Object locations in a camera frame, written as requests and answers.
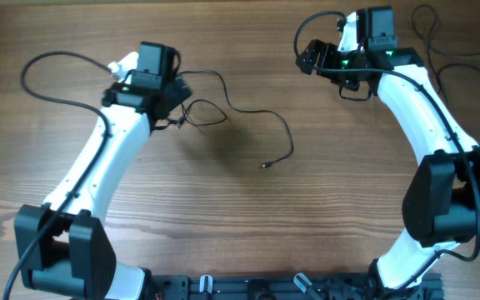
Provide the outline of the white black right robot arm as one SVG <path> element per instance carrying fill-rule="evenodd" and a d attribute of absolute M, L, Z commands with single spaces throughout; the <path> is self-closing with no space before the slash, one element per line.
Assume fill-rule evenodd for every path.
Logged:
<path fill-rule="evenodd" d="M 402 201 L 404 229 L 374 261 L 368 286 L 373 297 L 405 298 L 459 245 L 473 242 L 468 261 L 480 253 L 480 146 L 437 95 L 418 53 L 398 46 L 391 7 L 339 13 L 337 29 L 338 44 L 314 39 L 295 52 L 296 64 L 342 90 L 366 83 L 412 147 L 418 168 Z"/>

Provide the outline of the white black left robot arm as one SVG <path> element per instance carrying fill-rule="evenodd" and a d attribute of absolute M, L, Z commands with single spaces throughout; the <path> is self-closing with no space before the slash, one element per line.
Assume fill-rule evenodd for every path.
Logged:
<path fill-rule="evenodd" d="M 170 112 L 191 95 L 178 72 L 180 52 L 142 42 L 105 66 L 114 83 L 96 109 L 97 123 L 70 170 L 38 206 L 14 219 L 18 260 L 3 295 L 25 288 L 74 299 L 158 299 L 152 273 L 118 261 L 104 229 L 123 174 L 152 133 L 173 124 Z"/>

